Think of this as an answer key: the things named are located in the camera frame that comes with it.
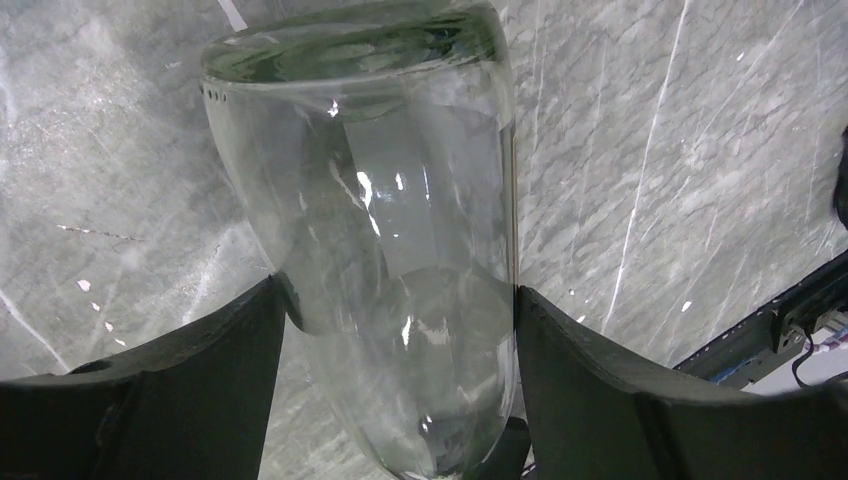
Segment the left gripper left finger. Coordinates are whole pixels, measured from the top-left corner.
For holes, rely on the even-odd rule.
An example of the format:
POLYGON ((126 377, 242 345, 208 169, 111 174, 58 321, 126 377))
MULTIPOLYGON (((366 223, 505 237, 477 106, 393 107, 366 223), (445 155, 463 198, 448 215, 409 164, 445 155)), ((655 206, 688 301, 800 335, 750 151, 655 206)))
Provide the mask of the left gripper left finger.
POLYGON ((2 477, 256 478, 286 303, 269 277, 137 347, 3 381, 2 477))

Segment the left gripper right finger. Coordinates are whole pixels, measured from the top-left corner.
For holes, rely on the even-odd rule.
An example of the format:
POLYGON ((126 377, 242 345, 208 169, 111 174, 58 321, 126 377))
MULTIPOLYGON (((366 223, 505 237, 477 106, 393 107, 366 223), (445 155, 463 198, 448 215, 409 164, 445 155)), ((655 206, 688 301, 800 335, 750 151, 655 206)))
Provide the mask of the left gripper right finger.
POLYGON ((761 396, 669 369, 517 292, 541 479, 843 479, 847 386, 761 396))

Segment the clear tall bottle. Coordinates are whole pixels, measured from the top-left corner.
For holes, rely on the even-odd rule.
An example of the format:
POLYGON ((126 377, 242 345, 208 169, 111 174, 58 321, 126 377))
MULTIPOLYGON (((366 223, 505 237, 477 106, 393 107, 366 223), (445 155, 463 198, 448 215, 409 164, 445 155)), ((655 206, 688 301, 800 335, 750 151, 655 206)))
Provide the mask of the clear tall bottle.
POLYGON ((508 46, 488 1, 380 1, 212 42, 219 155, 333 413, 397 479, 479 479, 512 409, 508 46))

